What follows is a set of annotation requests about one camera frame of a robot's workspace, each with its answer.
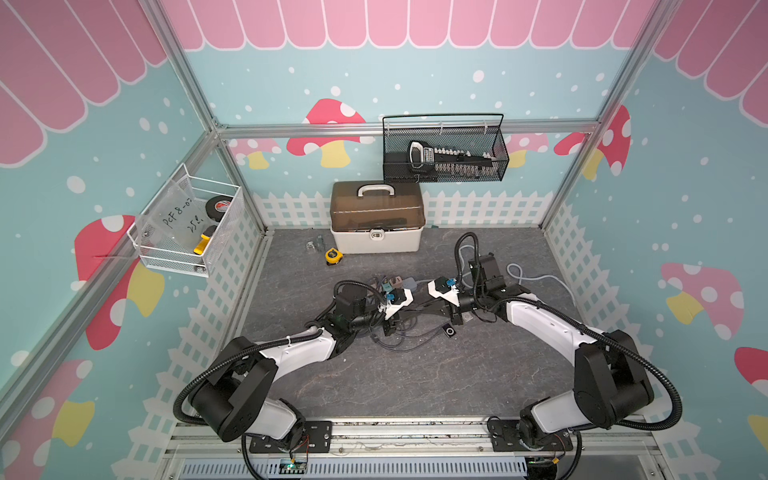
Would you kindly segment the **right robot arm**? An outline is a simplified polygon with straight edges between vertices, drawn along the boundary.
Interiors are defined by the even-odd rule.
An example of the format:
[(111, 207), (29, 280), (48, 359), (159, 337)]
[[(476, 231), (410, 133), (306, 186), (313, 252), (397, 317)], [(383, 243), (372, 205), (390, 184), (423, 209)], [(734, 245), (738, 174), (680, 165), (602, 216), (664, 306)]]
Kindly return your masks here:
[(556, 434), (608, 430), (615, 425), (664, 431), (683, 416), (682, 397), (672, 381), (638, 351), (622, 330), (604, 332), (540, 300), (529, 289), (507, 284), (492, 254), (464, 259), (462, 248), (478, 250), (473, 232), (453, 249), (457, 274), (431, 282), (430, 294), (462, 315), (483, 311), (536, 336), (573, 368), (573, 386), (520, 411), (517, 431), (528, 450), (539, 450)]

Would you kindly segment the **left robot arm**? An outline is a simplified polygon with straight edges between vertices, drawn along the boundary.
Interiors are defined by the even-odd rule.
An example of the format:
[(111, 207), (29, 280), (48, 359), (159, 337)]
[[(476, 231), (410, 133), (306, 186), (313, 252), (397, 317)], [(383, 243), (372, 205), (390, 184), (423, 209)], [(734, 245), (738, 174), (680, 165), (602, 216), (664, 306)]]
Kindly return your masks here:
[(265, 437), (283, 451), (302, 445), (306, 419), (285, 400), (273, 400), (273, 383), (301, 368), (341, 355), (362, 332), (370, 332), (413, 302), (409, 289), (383, 292), (342, 280), (330, 304), (305, 330), (277, 340), (231, 340), (211, 366), (189, 381), (173, 402), (179, 422), (207, 426), (224, 442)]

